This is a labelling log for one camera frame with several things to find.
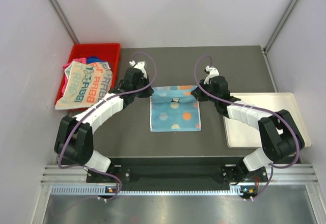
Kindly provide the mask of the beige rabbit letter towel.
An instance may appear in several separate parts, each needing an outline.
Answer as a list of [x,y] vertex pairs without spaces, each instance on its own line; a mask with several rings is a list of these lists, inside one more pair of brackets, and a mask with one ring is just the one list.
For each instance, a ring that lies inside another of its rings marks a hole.
[[72,61],[65,69],[68,78],[63,95],[56,102],[56,110],[88,108],[99,102],[112,85],[111,68],[92,67]]

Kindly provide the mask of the blue polka dot towel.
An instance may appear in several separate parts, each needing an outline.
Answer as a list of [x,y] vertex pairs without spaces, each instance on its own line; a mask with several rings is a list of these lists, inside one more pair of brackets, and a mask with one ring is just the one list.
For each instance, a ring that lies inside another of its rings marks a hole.
[[155,87],[150,97],[150,131],[200,131],[199,102],[191,94],[197,86]]

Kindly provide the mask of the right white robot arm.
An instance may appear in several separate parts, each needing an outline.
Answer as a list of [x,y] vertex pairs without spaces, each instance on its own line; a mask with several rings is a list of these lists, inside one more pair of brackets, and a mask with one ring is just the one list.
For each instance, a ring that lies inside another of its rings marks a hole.
[[245,103],[230,94],[223,76],[196,83],[198,87],[191,94],[198,101],[213,102],[216,111],[223,117],[240,121],[259,132],[261,147],[236,164],[238,176],[242,180],[250,181],[258,169],[268,165],[281,169],[279,163],[291,155],[294,159],[284,168],[297,163],[305,142],[289,111],[282,109],[273,112]]

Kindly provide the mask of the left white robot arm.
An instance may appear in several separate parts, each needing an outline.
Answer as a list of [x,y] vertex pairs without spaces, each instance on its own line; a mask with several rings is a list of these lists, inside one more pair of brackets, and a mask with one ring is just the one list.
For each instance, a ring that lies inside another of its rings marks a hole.
[[98,172],[103,181],[114,179],[116,170],[111,160],[94,150],[94,132],[109,118],[132,104],[136,98],[148,98],[153,89],[146,72],[146,64],[131,62],[124,78],[102,99],[86,111],[60,121],[54,151],[59,155],[58,166],[67,159],[76,165]]

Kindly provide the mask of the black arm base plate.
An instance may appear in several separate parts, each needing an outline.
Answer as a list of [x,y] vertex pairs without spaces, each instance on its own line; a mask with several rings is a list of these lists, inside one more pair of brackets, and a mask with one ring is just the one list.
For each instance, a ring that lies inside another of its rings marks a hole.
[[113,157],[108,172],[123,190],[215,190],[230,183],[264,183],[266,169],[239,170],[240,156]]

